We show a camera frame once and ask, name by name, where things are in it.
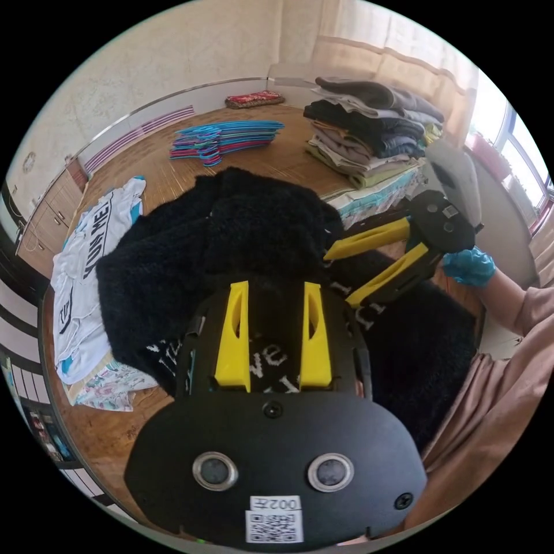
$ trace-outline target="sticker label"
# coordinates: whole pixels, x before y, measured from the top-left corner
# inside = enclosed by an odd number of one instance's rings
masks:
[[[448,219],[453,218],[455,215],[459,214],[459,211],[452,205],[447,206],[445,209],[443,209],[443,214]]]
[[[292,544],[303,541],[302,510],[246,512],[246,542]]]
[[[299,496],[251,496],[251,510],[301,510]]]
[[[246,512],[246,542],[258,544],[304,541],[299,496],[251,496]]]

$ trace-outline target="curtain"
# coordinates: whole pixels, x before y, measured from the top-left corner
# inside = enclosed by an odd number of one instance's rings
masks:
[[[419,94],[445,116],[444,136],[462,146],[475,106],[478,67],[425,27],[362,0],[323,0],[304,79],[374,80]]]
[[[535,260],[541,287],[554,280],[554,208],[531,239],[529,249]]]

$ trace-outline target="person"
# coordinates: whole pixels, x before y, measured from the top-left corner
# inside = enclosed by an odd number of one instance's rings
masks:
[[[471,287],[521,342],[509,360],[484,353],[473,358],[456,401],[422,452],[427,486],[402,525],[386,536],[437,518],[481,486],[522,436],[554,368],[554,288],[522,290],[477,247],[447,254],[443,270]]]

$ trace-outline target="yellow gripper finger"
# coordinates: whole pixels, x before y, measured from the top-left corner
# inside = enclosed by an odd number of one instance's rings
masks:
[[[422,256],[427,254],[428,248],[420,242],[417,246],[412,248],[409,252],[406,252],[399,260],[394,262],[385,271],[378,274],[371,281],[361,286],[358,290],[355,290],[346,301],[352,308],[359,308],[362,301],[374,294],[381,287],[392,281],[395,277],[400,275],[408,267],[416,263]]]
[[[321,287],[304,283],[304,320],[302,325],[302,356],[300,390],[327,388],[331,384],[331,357],[327,327],[321,300]]]
[[[215,380],[220,387],[244,387],[250,392],[248,281],[231,285]]]
[[[328,261],[349,258],[379,246],[407,240],[409,237],[410,222],[407,218],[398,219],[386,225],[375,227],[375,229],[369,229],[363,233],[335,241],[323,259]]]

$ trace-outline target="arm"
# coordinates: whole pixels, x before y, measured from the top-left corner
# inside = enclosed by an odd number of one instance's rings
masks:
[[[502,327],[523,335],[519,317],[525,301],[525,291],[499,269],[484,287],[472,287],[486,310]]]
[[[446,254],[443,269],[458,283],[470,286],[491,315],[518,335],[527,336],[554,315],[554,289],[522,290],[477,247]]]

